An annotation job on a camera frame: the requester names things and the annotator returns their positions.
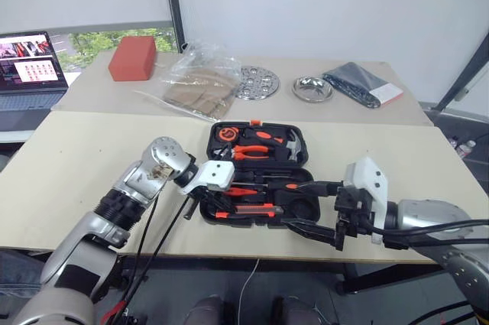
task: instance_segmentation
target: perforated metal plate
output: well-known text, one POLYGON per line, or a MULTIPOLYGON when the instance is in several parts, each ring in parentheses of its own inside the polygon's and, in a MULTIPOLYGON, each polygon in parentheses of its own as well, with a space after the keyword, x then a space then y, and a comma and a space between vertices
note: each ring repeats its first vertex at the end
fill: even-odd
POLYGON ((274 94, 280 79, 263 67, 241 67, 241 85, 236 96, 241 99, 264 99, 274 94))

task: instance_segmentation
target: metal bowl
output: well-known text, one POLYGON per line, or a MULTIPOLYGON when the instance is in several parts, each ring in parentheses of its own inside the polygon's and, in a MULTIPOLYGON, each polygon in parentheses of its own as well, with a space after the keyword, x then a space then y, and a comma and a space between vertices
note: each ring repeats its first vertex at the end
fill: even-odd
POLYGON ((333 87, 324 79, 303 76, 292 85, 293 93, 301 100, 311 103, 324 102, 333 97, 333 87))

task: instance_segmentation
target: white table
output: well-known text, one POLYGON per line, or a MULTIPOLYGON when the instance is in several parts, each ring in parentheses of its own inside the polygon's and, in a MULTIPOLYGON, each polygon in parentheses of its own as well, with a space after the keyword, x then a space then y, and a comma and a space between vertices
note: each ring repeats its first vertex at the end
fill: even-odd
MULTIPOLYGON (((154 96, 160 95, 161 79, 164 79, 165 72, 182 55, 159 53, 153 75, 145 82, 114 82, 107 67, 112 55, 113 51, 100 53, 53 109, 134 115, 183 115, 136 93, 138 91, 154 96)), ((346 61, 272 57, 242 57, 239 60, 242 65, 264 67, 276 73, 280 78, 280 88, 267 99, 258 101, 236 99, 225 120, 273 119, 279 122, 353 122, 432 126, 419 103, 388 63, 359 62, 365 69, 403 89, 404 94, 400 99, 379 109, 367 109, 340 92, 335 92, 331 100, 318 104, 304 102, 292 93, 291 87, 296 78, 319 76, 346 61)))
MULTIPOLYGON (((303 131, 311 156, 305 168, 317 180, 341 180, 346 165, 367 154, 389 179, 389 200, 447 200, 465 209, 472 218, 489 215, 486 194, 437 128, 293 124, 303 131)), ((0 174, 0 247, 55 249, 154 138, 175 138, 202 163, 207 159, 209 130, 209 123, 187 117, 52 112, 0 174)), ((182 200, 174 184, 165 187, 144 252, 153 251, 182 200)), ((333 202, 333 198, 321 199, 320 224, 334 226, 333 202)), ((136 251, 144 219, 132 230, 124 252, 136 251)), ((190 221, 179 220, 163 252, 344 262, 429 262, 415 252, 373 245, 367 236, 347 238, 345 250, 339 252, 286 229, 213 226, 198 212, 190 221)))

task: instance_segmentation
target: white cable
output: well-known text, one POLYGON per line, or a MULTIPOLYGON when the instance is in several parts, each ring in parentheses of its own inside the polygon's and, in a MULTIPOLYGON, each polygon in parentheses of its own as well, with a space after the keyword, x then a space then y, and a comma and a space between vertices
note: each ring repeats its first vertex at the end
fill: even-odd
POLYGON ((260 262, 260 259, 257 258, 257 263, 254 265, 253 271, 251 272, 250 276, 246 280, 246 282, 243 284, 243 288, 241 289, 241 293, 239 294, 239 303, 238 303, 238 325, 241 320, 241 299, 243 298, 243 292, 245 291, 246 286, 248 285, 248 282, 250 281, 251 277, 253 274, 257 271, 258 263, 260 262))

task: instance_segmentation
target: red block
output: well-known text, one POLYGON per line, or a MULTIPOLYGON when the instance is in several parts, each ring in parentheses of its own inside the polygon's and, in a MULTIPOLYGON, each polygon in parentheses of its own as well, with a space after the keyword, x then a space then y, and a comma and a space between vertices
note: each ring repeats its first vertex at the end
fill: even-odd
POLYGON ((151 36, 124 37, 108 65, 115 82, 148 80, 153 71, 156 44, 151 36))

